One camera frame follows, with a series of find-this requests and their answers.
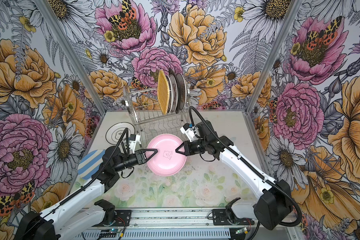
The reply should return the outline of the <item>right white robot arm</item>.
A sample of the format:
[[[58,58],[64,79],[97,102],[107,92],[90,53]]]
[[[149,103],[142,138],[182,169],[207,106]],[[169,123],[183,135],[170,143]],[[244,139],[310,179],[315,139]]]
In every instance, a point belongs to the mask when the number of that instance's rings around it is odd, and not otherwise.
[[[226,206],[231,222],[254,218],[268,230],[278,225],[296,227],[301,223],[303,213],[291,196],[290,185],[284,180],[276,181],[260,170],[229,138],[219,137],[209,121],[197,125],[185,124],[181,133],[188,139],[176,149],[177,153],[184,156],[208,153],[230,167],[256,197],[252,210],[241,199],[231,201]]]

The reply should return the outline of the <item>pink plastic plate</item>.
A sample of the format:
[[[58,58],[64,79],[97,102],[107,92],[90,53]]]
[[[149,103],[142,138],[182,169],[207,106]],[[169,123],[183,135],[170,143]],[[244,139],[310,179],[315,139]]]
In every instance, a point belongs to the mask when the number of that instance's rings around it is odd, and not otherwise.
[[[183,141],[172,134],[161,134],[153,138],[148,149],[158,152],[147,162],[148,168],[156,175],[169,177],[177,174],[185,165],[187,157],[176,152]]]

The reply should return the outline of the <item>white plate orange sunburst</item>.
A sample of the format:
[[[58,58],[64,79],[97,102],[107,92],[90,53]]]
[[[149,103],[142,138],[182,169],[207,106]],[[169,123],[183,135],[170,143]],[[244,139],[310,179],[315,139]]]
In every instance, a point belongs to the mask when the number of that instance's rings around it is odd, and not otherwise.
[[[183,75],[181,75],[181,77],[182,77],[183,83],[184,83],[184,106],[183,106],[183,110],[185,110],[187,108],[187,105],[188,105],[189,88],[188,88],[186,78]]]

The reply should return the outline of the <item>black square floral plate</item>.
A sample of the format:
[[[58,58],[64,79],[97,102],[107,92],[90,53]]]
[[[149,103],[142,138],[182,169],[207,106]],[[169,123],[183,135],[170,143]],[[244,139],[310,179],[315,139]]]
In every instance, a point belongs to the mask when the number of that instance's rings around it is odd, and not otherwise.
[[[170,70],[169,76],[170,75],[173,75],[177,81],[178,97],[179,97],[177,110],[178,112],[180,112],[183,110],[183,106],[184,106],[184,83],[181,77],[182,74],[176,74],[174,71]]]

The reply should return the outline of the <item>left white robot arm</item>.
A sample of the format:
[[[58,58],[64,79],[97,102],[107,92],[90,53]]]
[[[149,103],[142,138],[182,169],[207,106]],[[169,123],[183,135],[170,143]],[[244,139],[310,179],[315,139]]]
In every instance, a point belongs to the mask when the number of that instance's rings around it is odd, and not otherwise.
[[[117,221],[115,206],[106,201],[95,202],[89,210],[82,209],[100,197],[120,179],[125,169],[147,163],[158,153],[157,149],[140,149],[123,153],[119,147],[109,147],[98,155],[89,154],[100,162],[99,169],[84,186],[63,200],[39,213],[26,214],[15,234],[16,240],[69,240],[89,227],[111,226]]]

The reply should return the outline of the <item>yellow woven-pattern tray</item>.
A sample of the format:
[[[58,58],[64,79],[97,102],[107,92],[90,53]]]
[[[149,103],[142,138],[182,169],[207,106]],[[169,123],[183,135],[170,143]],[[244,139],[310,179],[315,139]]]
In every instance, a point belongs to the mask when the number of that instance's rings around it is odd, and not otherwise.
[[[159,71],[157,94],[162,114],[165,116],[168,112],[170,100],[170,86],[163,70]]]

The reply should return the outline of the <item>white plate black clover outline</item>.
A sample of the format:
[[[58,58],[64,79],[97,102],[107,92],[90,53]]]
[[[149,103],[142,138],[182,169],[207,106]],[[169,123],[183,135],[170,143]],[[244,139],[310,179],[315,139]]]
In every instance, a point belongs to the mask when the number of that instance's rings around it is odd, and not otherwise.
[[[131,123],[121,122],[111,126],[106,132],[106,141],[111,145],[116,145],[125,128],[129,129],[130,134],[135,134],[135,127]]]

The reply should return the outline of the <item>white plate green red rim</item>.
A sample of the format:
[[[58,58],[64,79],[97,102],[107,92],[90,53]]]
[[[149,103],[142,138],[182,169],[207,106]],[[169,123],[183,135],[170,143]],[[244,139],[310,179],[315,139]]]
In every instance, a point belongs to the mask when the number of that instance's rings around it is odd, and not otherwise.
[[[169,105],[168,105],[168,114],[172,112],[172,107],[173,107],[173,101],[174,101],[174,96],[173,96],[173,85],[172,85],[172,80],[170,77],[167,76],[167,81],[169,84]]]

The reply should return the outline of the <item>blue white striped plate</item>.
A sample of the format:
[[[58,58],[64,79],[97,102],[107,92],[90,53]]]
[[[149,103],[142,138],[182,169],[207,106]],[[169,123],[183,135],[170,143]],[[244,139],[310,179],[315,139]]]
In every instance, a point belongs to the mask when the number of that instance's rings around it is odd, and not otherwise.
[[[103,156],[106,150],[94,150],[89,152],[80,161],[78,166],[78,177],[84,180],[89,180],[94,175],[103,163]]]

